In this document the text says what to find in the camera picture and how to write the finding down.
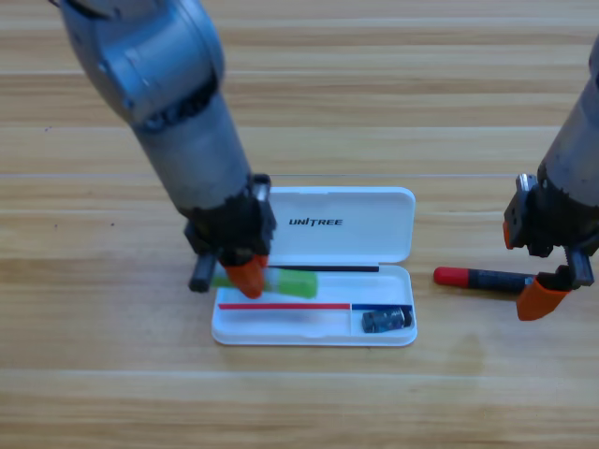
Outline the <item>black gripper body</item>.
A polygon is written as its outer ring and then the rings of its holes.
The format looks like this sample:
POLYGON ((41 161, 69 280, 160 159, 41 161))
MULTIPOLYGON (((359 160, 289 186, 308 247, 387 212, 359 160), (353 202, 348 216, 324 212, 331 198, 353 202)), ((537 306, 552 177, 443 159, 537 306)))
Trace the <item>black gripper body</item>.
POLYGON ((591 257, 598 250, 598 207, 575 201, 548 178, 516 177, 516 192, 504 212, 511 248, 547 257, 554 248, 565 251, 572 286, 594 283, 591 257))
POLYGON ((189 281, 196 293, 206 293, 216 281, 219 259, 229 254, 270 255, 276 220, 270 205, 270 177, 255 174, 235 196, 215 209, 187 210, 184 234, 197 255, 189 281))

